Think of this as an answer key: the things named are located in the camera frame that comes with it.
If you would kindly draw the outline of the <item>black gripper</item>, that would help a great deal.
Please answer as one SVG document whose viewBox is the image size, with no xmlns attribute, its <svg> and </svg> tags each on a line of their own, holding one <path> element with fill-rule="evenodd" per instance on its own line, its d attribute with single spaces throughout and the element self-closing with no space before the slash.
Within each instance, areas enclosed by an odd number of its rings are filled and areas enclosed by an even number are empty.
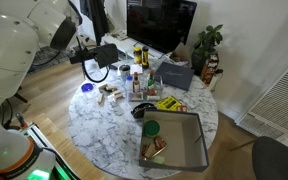
<svg viewBox="0 0 288 180">
<path fill-rule="evenodd" d="M 82 63 L 94 59 L 98 55 L 94 50 L 81 49 L 75 47 L 73 52 L 69 55 L 69 60 L 71 64 Z"/>
</svg>

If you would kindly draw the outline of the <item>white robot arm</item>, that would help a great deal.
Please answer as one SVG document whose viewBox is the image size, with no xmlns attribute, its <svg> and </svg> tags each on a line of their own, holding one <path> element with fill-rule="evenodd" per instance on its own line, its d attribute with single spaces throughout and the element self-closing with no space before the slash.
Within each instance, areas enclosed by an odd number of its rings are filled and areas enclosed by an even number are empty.
<svg viewBox="0 0 288 180">
<path fill-rule="evenodd" d="M 38 46 L 71 48 L 81 23 L 71 0 L 0 0 L 0 106 L 19 90 Z M 49 174 L 55 162 L 52 152 L 0 122 L 0 180 Z"/>
</svg>

